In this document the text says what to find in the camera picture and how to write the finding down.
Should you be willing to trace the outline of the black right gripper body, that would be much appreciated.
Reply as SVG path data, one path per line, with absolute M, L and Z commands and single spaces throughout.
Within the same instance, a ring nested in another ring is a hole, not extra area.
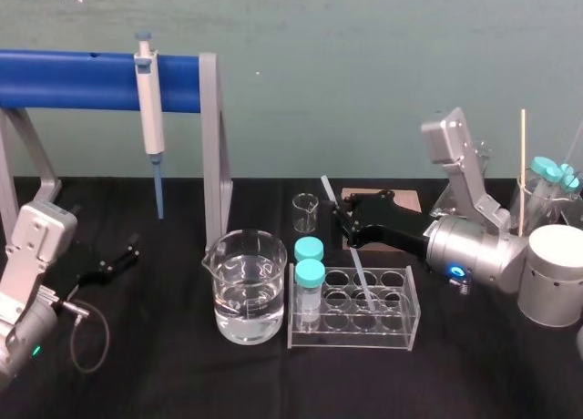
M 425 258 L 430 217 L 398 205 L 365 206 L 358 210 L 358 247 L 381 243 Z

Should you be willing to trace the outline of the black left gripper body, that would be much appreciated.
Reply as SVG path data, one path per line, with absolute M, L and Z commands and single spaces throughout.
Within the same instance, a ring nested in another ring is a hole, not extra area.
M 69 296 L 74 290 L 107 284 L 106 260 L 84 242 L 74 240 L 58 260 L 58 295 Z

